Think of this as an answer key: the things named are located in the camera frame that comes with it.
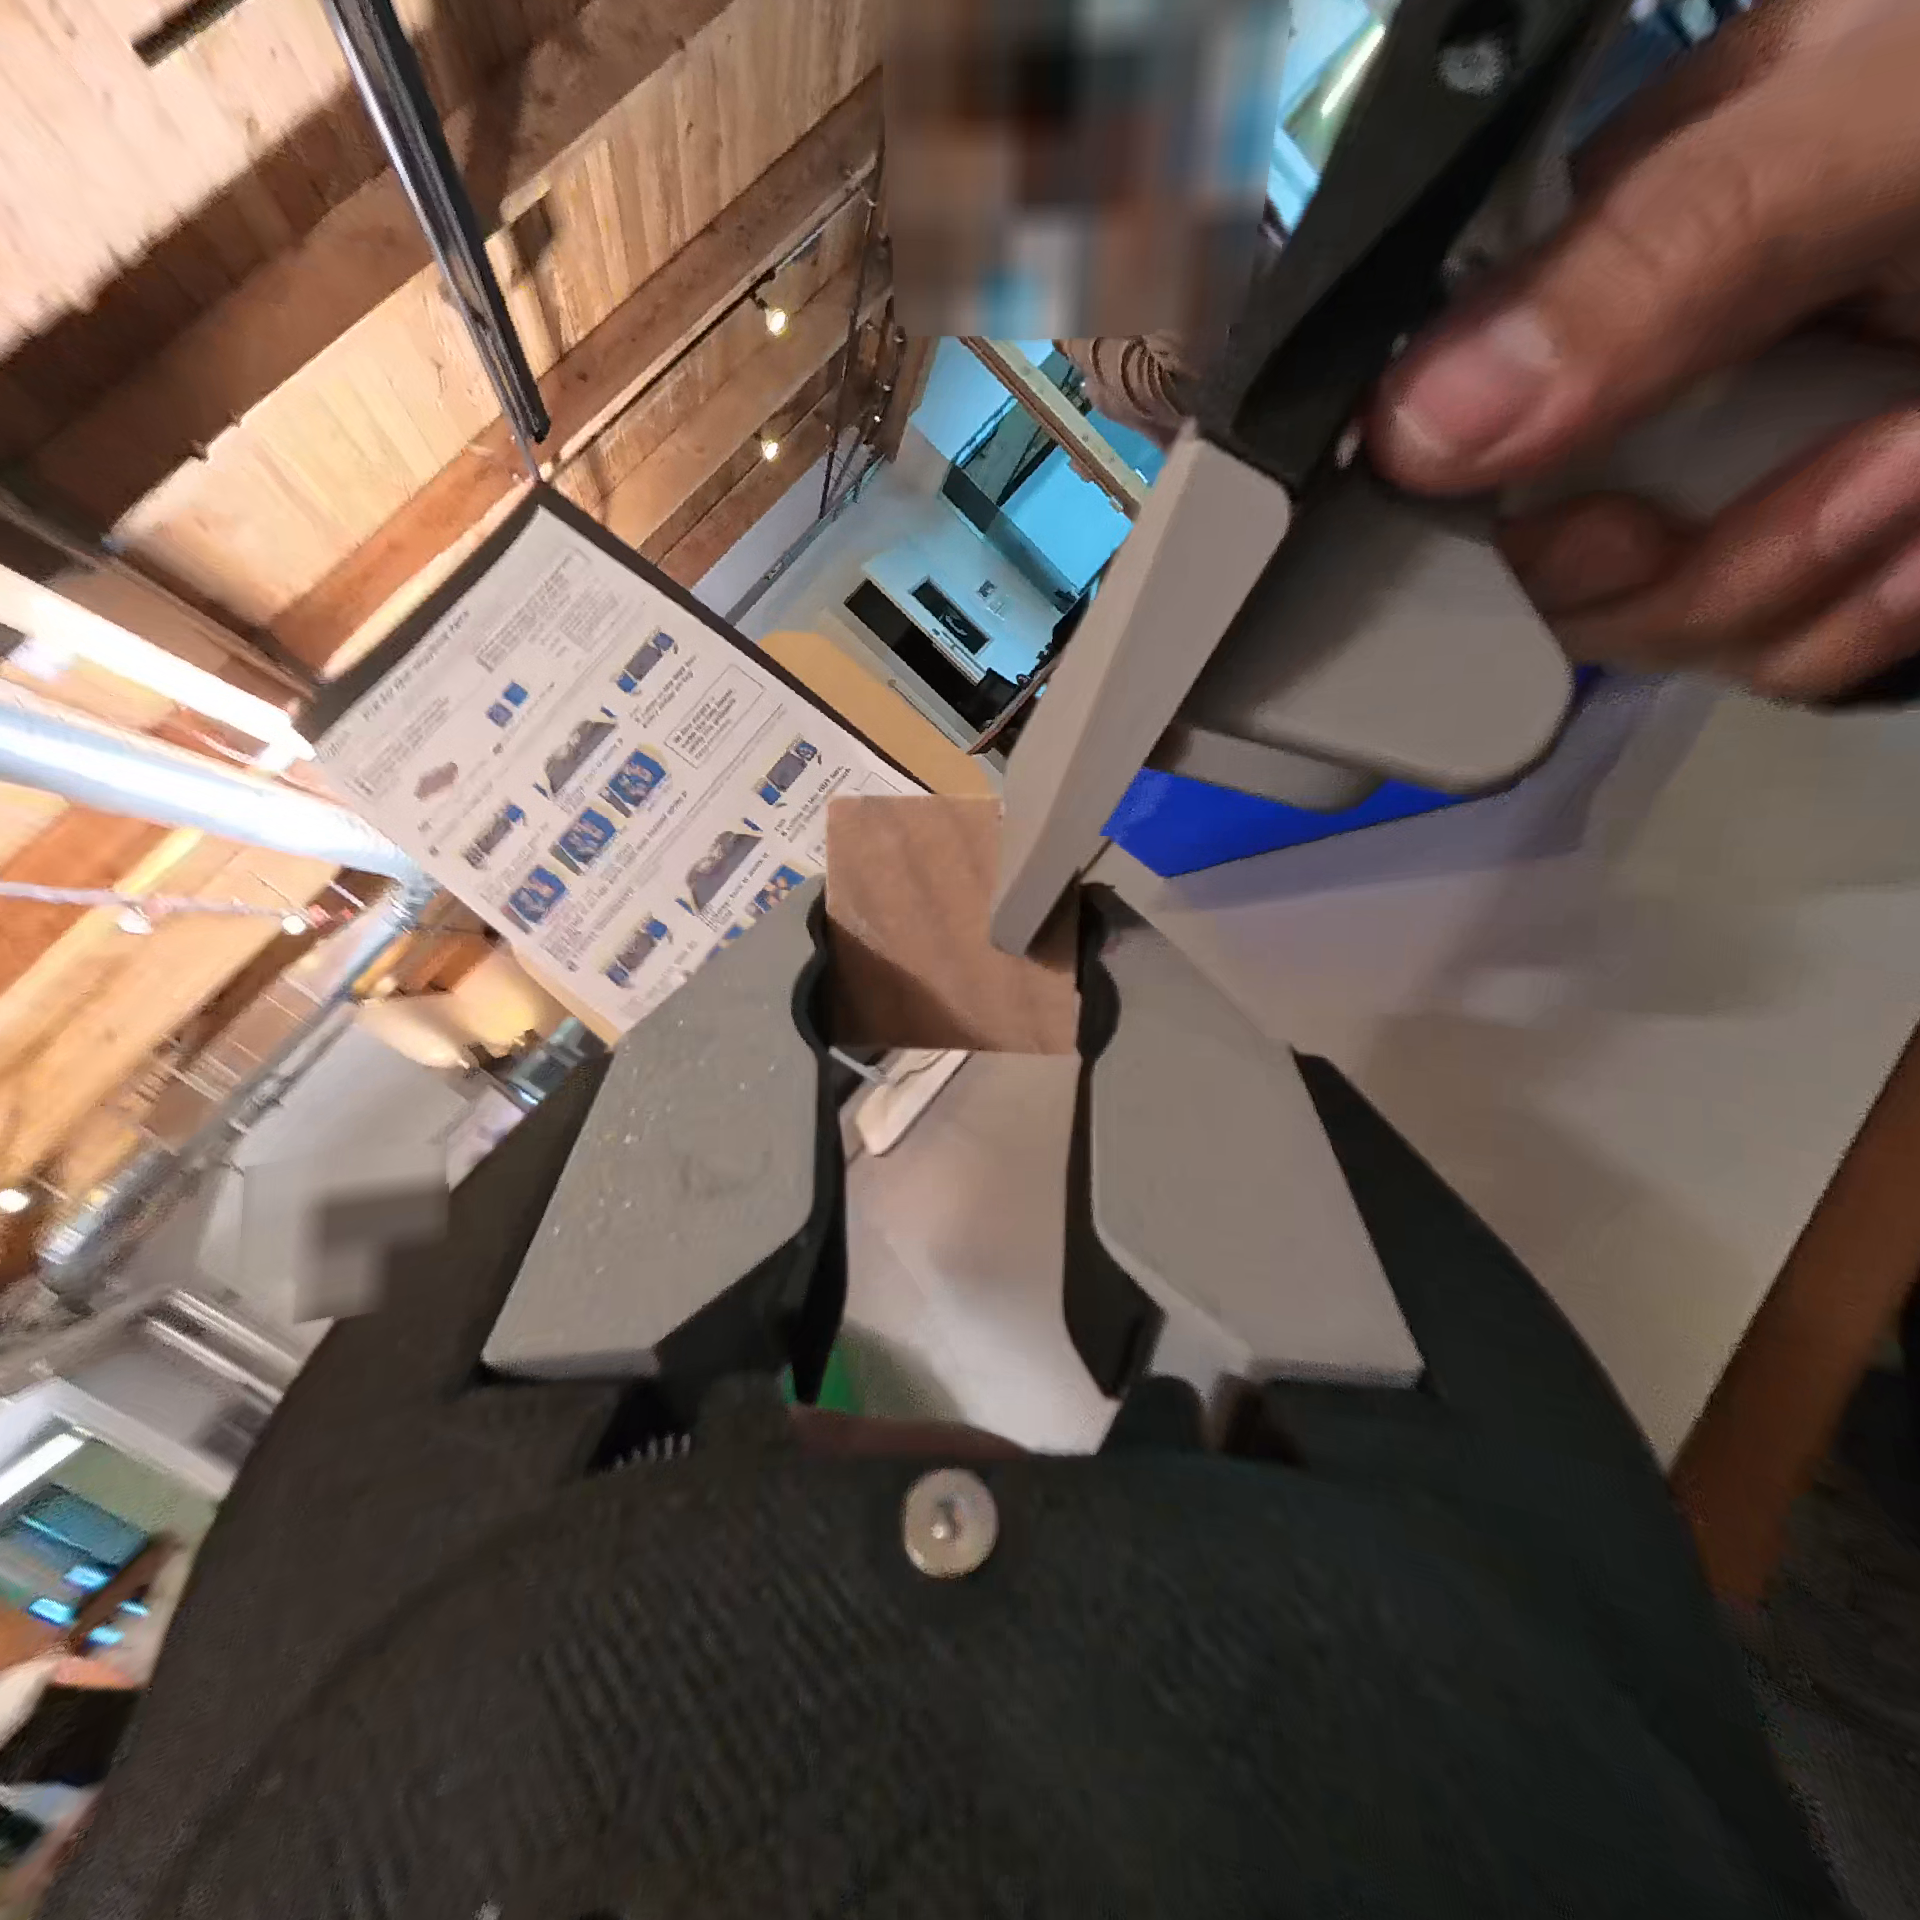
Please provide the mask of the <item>wooden cube with blue mark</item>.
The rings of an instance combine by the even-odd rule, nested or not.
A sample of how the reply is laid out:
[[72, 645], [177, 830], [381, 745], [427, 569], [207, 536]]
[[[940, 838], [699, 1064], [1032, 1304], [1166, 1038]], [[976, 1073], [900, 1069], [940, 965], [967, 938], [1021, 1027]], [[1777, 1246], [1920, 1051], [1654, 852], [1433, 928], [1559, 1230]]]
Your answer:
[[1001, 805], [862, 796], [825, 814], [832, 1030], [884, 1050], [1069, 1058], [1081, 1018], [1081, 907], [1023, 952], [992, 944]]

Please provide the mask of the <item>person's right hand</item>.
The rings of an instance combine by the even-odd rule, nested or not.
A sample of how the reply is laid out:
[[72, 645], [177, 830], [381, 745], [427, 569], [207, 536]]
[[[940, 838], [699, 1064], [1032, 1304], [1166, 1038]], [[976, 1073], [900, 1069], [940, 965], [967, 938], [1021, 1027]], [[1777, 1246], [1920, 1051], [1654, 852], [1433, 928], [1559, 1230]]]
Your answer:
[[1814, 323], [1915, 350], [1915, 5], [1755, 5], [1622, 107], [1559, 230], [1461, 298], [1377, 389], [1414, 497], [1492, 497], [1502, 552], [1588, 666], [1777, 705], [1915, 692], [1915, 403], [1717, 513], [1574, 473]]

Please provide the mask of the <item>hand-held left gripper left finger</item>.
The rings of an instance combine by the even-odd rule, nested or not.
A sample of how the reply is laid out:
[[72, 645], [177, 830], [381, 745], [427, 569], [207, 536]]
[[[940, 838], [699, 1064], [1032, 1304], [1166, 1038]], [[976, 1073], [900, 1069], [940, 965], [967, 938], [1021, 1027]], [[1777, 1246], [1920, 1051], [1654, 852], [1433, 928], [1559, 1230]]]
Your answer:
[[848, 1299], [828, 960], [825, 901], [791, 896], [615, 1048], [481, 1347], [494, 1381], [821, 1397]]

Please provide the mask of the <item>silver ventilation duct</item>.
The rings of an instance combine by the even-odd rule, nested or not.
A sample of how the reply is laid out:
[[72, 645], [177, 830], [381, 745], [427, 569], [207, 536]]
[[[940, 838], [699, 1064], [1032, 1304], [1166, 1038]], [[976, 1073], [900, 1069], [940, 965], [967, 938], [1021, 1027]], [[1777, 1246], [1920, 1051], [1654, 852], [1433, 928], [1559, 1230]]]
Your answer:
[[309, 784], [4, 689], [4, 1299], [288, 965], [436, 894]]

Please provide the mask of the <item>blue plastic bin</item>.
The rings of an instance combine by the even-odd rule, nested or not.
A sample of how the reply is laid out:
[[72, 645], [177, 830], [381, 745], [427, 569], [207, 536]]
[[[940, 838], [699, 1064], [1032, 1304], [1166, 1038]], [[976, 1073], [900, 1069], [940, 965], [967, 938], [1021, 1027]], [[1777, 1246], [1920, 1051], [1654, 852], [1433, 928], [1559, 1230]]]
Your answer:
[[1540, 784], [1566, 747], [1549, 749], [1528, 776], [1477, 797], [1448, 797], [1438, 788], [1383, 782], [1371, 796], [1336, 809], [1244, 796], [1184, 776], [1141, 770], [1127, 786], [1107, 835], [1129, 857], [1163, 880], [1299, 848], [1349, 842], [1390, 825], [1484, 811]]

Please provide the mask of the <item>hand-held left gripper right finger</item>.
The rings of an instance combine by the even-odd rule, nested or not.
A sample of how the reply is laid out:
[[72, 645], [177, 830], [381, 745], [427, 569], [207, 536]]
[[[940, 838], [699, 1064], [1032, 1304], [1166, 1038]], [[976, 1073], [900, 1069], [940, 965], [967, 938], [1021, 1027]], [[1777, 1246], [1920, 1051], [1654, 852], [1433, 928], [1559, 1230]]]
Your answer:
[[1408, 1331], [1291, 1048], [1103, 885], [1079, 905], [1063, 1318], [1121, 1402], [1409, 1387]]

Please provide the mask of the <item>black ceiling rail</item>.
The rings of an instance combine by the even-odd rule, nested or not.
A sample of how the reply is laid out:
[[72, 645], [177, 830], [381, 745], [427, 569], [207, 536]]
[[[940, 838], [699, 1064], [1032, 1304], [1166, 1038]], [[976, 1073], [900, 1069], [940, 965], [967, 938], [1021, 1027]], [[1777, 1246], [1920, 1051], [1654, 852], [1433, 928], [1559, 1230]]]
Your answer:
[[551, 417], [494, 275], [487, 241], [413, 44], [389, 2], [324, 2], [321, 12], [415, 214], [444, 288], [487, 373], [518, 467], [536, 482], [536, 446], [551, 432]]

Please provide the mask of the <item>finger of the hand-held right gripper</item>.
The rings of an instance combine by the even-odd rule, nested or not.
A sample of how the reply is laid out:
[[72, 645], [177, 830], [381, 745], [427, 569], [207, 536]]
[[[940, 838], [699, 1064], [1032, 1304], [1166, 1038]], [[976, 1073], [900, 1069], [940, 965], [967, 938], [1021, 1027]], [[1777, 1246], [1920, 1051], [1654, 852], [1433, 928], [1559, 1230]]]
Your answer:
[[1385, 784], [1472, 800], [1539, 766], [1572, 705], [1486, 509], [1335, 480], [1185, 696], [1167, 768], [1307, 811]]
[[1289, 521], [1277, 480], [1184, 428], [1006, 762], [995, 949], [1040, 938]]

